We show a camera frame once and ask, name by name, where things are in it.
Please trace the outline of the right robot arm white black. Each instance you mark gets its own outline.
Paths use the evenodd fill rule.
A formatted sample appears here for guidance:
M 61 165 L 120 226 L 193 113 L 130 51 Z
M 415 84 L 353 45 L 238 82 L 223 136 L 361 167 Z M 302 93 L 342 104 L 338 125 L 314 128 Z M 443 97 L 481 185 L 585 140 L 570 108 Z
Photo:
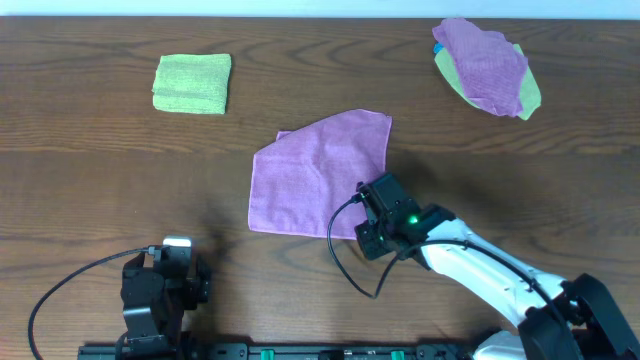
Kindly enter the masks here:
M 413 259 L 463 285 L 518 330 L 513 344 L 488 340 L 475 358 L 636 359 L 639 340 L 609 289 L 582 274 L 569 281 L 530 266 L 474 233 L 452 212 L 412 202 L 368 205 L 357 226 L 365 257 Z

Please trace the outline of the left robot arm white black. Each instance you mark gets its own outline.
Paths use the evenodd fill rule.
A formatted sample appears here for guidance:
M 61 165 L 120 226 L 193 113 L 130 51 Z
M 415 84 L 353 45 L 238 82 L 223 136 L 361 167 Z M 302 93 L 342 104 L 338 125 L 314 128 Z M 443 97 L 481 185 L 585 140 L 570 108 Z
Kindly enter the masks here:
M 206 303 L 211 268 L 199 257 L 190 276 L 191 253 L 161 255 L 151 267 L 145 255 L 125 263 L 120 296 L 127 331 L 116 341 L 117 359 L 190 359 L 196 352 L 182 329 L 184 313 Z

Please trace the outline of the purple microfiber cloth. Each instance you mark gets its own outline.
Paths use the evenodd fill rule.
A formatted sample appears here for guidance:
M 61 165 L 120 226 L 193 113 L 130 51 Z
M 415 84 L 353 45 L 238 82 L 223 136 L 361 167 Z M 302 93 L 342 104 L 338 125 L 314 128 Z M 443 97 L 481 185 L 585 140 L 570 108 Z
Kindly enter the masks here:
M 355 109 L 279 132 L 253 157 L 249 229 L 324 238 L 357 184 L 386 171 L 391 128 L 391 116 Z

